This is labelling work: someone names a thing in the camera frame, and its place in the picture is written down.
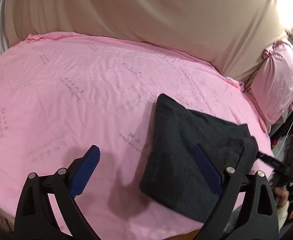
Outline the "right hand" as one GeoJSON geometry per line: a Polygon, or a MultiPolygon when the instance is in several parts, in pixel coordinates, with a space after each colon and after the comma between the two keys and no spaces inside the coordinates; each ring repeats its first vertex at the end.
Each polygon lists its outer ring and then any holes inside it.
{"type": "Polygon", "coordinates": [[[278,197],[277,208],[283,207],[286,205],[289,197],[289,191],[286,187],[276,187],[274,189],[275,195],[278,197]]]}

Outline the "cream right sleeve forearm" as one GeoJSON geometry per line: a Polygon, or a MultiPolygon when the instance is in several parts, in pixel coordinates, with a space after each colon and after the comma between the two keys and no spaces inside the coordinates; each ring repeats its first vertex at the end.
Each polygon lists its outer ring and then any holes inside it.
{"type": "Polygon", "coordinates": [[[277,207],[278,229],[281,230],[282,226],[288,216],[289,201],[286,201],[284,205],[277,207]]]}

